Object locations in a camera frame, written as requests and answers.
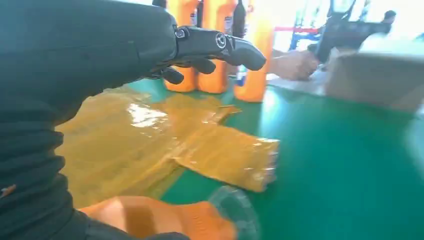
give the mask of plastic wrap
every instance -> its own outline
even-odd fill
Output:
[[[148,95],[117,89],[88,98],[77,116],[58,126],[62,170],[76,207],[119,195],[160,197],[182,174],[169,154],[179,142],[166,113]]]
[[[212,97],[176,94],[157,106],[168,113],[182,145],[174,150],[180,165],[206,177],[262,192],[275,179],[279,141],[258,138],[219,125],[240,110]]]
[[[219,125],[239,110],[214,97],[175,94],[161,103],[129,89],[84,102],[58,126],[63,173],[77,207],[124,195],[160,197],[184,166],[206,177],[261,192],[274,179],[278,141]]]

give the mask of green table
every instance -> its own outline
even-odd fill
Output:
[[[132,87],[171,94],[159,81]],[[277,180],[247,192],[263,240],[424,239],[423,119],[273,86],[263,104],[217,97],[243,111],[227,126],[281,141]],[[162,199],[203,201],[222,185],[186,170]]]

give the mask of robotic hand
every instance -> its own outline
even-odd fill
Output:
[[[177,27],[163,8],[121,0],[16,0],[0,3],[0,96],[47,104],[55,123],[72,118],[88,96],[141,78],[208,74],[212,59],[258,70],[251,43],[219,31]]]
[[[159,63],[146,78],[164,77],[170,83],[179,84],[184,76],[169,67],[171,65],[194,67],[201,73],[210,74],[215,70],[215,65],[209,61],[211,59],[226,61],[233,66],[244,65],[254,71],[261,69],[267,60],[250,42],[219,31],[182,26],[175,29],[175,37],[175,57]]]

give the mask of worker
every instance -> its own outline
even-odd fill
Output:
[[[319,61],[309,50],[278,51],[270,63],[269,72],[282,79],[304,81],[317,70],[318,65]]]
[[[65,159],[55,154],[63,143],[55,126],[106,88],[143,77],[181,82],[170,65],[212,72],[205,58],[178,56],[190,53],[183,47],[209,47],[209,38],[192,44],[187,36],[213,34],[212,49],[223,38],[200,28],[184,36],[164,9],[117,0],[2,1],[0,23],[0,239],[135,240],[74,208],[60,173]],[[263,55],[248,42],[239,46],[246,49],[232,52],[244,57],[225,55],[228,51],[217,56],[252,70],[264,65]],[[296,77],[305,57],[289,53],[274,69]],[[148,239],[187,238],[166,233]]]

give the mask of orange bottle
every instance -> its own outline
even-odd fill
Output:
[[[269,1],[256,1],[253,12],[247,17],[246,40],[250,41],[266,57],[265,65],[258,71],[239,67],[234,86],[234,95],[245,102],[262,102],[267,86],[267,73],[272,59],[274,45],[274,25]]]
[[[195,12],[199,0],[168,0],[166,8],[173,15],[178,26],[189,26],[193,23],[192,14]],[[168,90],[175,92],[191,92],[196,88],[196,72],[194,68],[176,67],[184,80],[180,84],[165,81]]]
[[[203,4],[202,28],[226,31],[225,19],[232,16],[237,0],[205,0]],[[198,75],[198,89],[212,94],[220,94],[227,89],[227,64],[213,60],[216,69],[211,74]]]

